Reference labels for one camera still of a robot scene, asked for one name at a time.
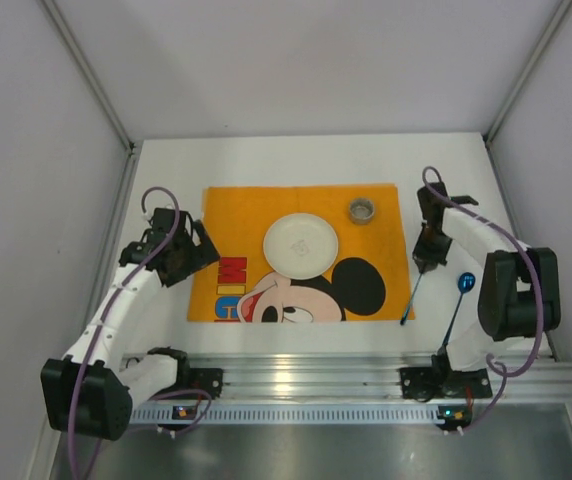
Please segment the orange cartoon mouse placemat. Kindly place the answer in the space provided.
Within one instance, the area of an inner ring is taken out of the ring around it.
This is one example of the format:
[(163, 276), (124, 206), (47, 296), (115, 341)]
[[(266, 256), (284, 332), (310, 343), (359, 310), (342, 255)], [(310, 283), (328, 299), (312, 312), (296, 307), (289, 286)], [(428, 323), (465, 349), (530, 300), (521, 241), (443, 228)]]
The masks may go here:
[[(358, 197), (375, 205), (367, 225), (349, 217)], [(395, 185), (210, 187), (203, 201), (221, 258), (195, 275), (189, 321), (309, 324), (397, 320), (404, 313), (410, 275)], [(276, 273), (263, 254), (268, 228), (294, 213), (323, 218), (339, 239), (334, 264), (308, 280)]]

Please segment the blue metal fork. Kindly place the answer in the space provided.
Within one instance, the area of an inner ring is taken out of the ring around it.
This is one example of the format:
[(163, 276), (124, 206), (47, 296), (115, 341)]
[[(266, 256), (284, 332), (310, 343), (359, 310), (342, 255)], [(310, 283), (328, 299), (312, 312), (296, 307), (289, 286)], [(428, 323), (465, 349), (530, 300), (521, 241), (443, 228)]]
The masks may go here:
[(413, 288), (412, 288), (412, 291), (411, 291), (409, 300), (408, 300), (408, 302), (407, 302), (407, 304), (406, 304), (404, 313), (402, 314), (402, 316), (401, 316), (401, 318), (400, 318), (400, 325), (401, 325), (401, 326), (405, 326), (406, 323), (407, 323), (407, 321), (408, 321), (408, 318), (409, 318), (409, 316), (410, 316), (410, 313), (411, 313), (411, 310), (412, 310), (412, 307), (413, 307), (414, 298), (415, 298), (415, 296), (416, 296), (417, 290), (418, 290), (418, 288), (419, 288), (419, 286), (420, 286), (421, 280), (422, 280), (422, 278), (423, 278), (423, 276), (424, 276), (424, 273), (425, 273), (424, 270), (425, 270), (425, 269), (420, 269), (419, 272), (418, 272), (418, 277), (417, 277), (417, 279), (416, 279), (416, 281), (415, 281), (415, 283), (414, 283), (414, 286), (413, 286)]

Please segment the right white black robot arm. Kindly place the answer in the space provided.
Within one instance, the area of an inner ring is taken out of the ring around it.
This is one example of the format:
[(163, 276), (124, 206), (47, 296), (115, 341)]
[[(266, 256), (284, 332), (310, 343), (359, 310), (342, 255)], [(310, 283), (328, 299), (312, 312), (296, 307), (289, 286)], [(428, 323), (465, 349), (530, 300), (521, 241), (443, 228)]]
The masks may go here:
[(546, 332), (561, 321), (557, 256), (548, 247), (531, 247), (510, 232), (472, 211), (470, 196), (449, 197), (441, 181), (417, 191), (422, 226), (412, 258), (420, 273), (447, 264), (457, 244), (482, 268), (477, 321), (457, 338), (449, 338), (438, 354), (454, 371), (482, 366), (499, 373), (498, 358), (511, 339), (531, 338), (532, 350), (519, 376), (534, 362)]

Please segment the small metal cup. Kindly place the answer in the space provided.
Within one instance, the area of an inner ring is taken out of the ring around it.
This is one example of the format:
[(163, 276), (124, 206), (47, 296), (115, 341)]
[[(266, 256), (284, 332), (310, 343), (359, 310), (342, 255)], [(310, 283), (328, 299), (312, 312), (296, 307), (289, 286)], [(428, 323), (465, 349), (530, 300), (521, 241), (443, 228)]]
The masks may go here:
[(375, 205), (365, 197), (353, 199), (348, 207), (350, 220), (356, 225), (367, 225), (375, 216)]

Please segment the blue metal spoon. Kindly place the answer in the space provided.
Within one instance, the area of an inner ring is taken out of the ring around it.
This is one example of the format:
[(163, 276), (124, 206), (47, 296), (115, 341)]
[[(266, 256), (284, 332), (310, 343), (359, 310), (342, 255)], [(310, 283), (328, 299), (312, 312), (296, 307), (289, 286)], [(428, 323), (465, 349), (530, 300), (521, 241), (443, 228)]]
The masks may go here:
[(439, 350), (444, 350), (446, 348), (446, 346), (448, 345), (451, 336), (452, 336), (452, 332), (454, 329), (454, 325), (457, 319), (457, 315), (459, 313), (459, 310), (461, 308), (461, 304), (463, 301), (463, 298), (465, 295), (467, 295), (468, 293), (470, 293), (476, 284), (476, 276), (472, 273), (472, 272), (464, 272), (462, 273), (457, 280), (457, 288), (458, 288), (458, 292), (459, 292), (459, 297), (456, 303), (456, 306), (454, 308), (450, 323), (448, 325), (448, 328), (445, 332), (445, 335), (442, 339), (441, 345)]

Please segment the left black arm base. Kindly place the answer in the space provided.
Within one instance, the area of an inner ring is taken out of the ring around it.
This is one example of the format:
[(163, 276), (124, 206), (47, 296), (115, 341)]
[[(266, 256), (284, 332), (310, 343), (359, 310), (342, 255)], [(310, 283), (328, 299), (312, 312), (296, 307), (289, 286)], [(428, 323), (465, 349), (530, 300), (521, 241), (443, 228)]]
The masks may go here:
[(203, 390), (213, 399), (221, 395), (223, 388), (222, 368), (195, 367), (188, 354), (171, 347), (155, 347), (140, 357), (127, 357), (120, 368), (119, 378), (130, 389), (135, 388), (134, 400), (173, 399), (180, 391)]

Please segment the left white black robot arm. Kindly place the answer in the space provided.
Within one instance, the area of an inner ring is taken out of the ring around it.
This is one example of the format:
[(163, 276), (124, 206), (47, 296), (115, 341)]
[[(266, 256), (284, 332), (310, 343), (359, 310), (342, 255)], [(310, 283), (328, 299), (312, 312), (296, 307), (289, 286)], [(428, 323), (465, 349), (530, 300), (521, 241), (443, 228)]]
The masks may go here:
[(220, 396), (222, 369), (193, 368), (187, 353), (172, 347), (154, 347), (134, 366), (122, 365), (159, 293), (219, 259), (201, 221), (183, 210), (155, 209), (141, 239), (122, 250), (112, 284), (79, 339), (42, 367), (51, 428), (117, 440), (133, 411), (150, 399)]

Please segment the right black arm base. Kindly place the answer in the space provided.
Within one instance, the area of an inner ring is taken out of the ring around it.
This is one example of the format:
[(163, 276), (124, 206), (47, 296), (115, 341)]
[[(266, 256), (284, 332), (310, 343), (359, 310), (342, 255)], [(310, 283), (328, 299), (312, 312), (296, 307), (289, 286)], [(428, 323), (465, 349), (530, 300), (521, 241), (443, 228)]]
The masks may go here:
[(490, 399), (493, 396), (485, 368), (458, 371), (444, 348), (431, 356), (429, 366), (404, 367), (399, 370), (402, 397), (418, 402), (433, 399)]

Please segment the white round plate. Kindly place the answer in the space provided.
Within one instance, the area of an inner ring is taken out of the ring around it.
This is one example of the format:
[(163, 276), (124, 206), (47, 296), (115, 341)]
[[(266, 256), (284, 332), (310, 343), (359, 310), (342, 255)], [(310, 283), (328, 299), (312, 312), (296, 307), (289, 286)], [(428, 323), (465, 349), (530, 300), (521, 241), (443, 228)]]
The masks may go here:
[(294, 213), (268, 228), (262, 248), (273, 271), (293, 280), (308, 280), (324, 274), (334, 264), (339, 239), (323, 218)]

